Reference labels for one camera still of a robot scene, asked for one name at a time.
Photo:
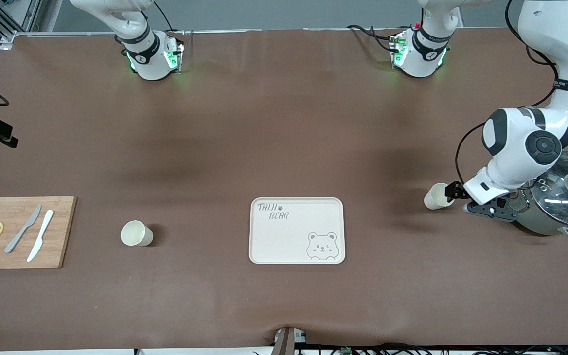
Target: paper cup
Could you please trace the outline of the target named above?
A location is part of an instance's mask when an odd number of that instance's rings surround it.
[[[122,242],[129,247],[145,247],[153,241],[153,231],[139,220],[131,220],[122,227]]]
[[[446,195],[444,195],[444,189],[446,189],[447,186],[448,184],[440,182],[439,184],[433,185],[428,193],[426,193],[426,196],[424,196],[424,205],[426,205],[429,210],[437,210],[443,207],[449,207],[453,204],[455,200],[448,202]]]

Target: white tray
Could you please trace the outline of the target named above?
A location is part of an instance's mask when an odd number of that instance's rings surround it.
[[[345,259],[336,197],[259,197],[251,204],[248,256],[256,264],[338,264]]]

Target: gray knife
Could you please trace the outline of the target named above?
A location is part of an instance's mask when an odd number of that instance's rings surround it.
[[[19,231],[14,237],[14,239],[11,240],[10,243],[8,243],[8,245],[6,245],[6,249],[4,249],[4,252],[10,253],[14,250],[14,247],[16,247],[17,243],[23,236],[23,233],[25,233],[25,230],[28,229],[30,226],[32,226],[34,222],[36,222],[39,213],[41,213],[41,205],[38,205],[36,207],[36,210],[34,210],[34,213],[30,216],[28,222],[25,222],[25,225],[23,225],[21,231]]]

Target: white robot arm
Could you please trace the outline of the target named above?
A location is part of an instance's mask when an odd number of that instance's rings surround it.
[[[396,50],[391,60],[395,68],[414,78],[425,78],[442,65],[448,41],[459,23],[456,7],[476,6],[492,0],[418,0],[422,23],[397,34],[390,41]]]
[[[70,0],[73,6],[98,18],[126,48],[133,71],[143,79],[160,80],[180,70],[183,43],[163,31],[151,30],[142,11],[153,0]]]
[[[480,205],[542,175],[568,146],[568,0],[525,0],[518,30],[554,59],[558,79],[546,108],[501,108],[486,121],[482,143],[492,160],[464,184]]]

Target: table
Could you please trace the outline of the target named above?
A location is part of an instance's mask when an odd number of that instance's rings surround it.
[[[184,71],[133,75],[110,37],[19,37],[0,54],[0,196],[77,196],[63,268],[0,270],[0,350],[568,344],[568,240],[422,204],[456,144],[538,101],[549,68],[506,29],[462,29],[435,76],[349,31],[184,36]],[[489,159],[466,140],[464,175]],[[347,257],[254,265],[259,196],[336,196]],[[129,220],[149,248],[121,244]]]

